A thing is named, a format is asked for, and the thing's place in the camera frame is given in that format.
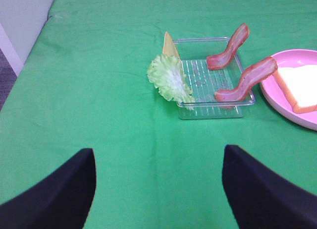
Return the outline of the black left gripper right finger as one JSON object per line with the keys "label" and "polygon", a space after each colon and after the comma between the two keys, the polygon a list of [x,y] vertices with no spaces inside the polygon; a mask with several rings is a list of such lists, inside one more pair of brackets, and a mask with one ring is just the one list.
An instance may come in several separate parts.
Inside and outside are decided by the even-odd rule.
{"label": "black left gripper right finger", "polygon": [[222,185],[241,229],[315,229],[317,197],[256,160],[226,145]]}

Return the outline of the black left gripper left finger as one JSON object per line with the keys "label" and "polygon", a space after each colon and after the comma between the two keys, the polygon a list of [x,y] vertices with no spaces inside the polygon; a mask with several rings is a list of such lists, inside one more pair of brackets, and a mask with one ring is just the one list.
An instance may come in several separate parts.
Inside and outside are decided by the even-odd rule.
{"label": "black left gripper left finger", "polygon": [[78,151],[46,178],[1,204],[2,229],[81,229],[96,191],[93,149]]}

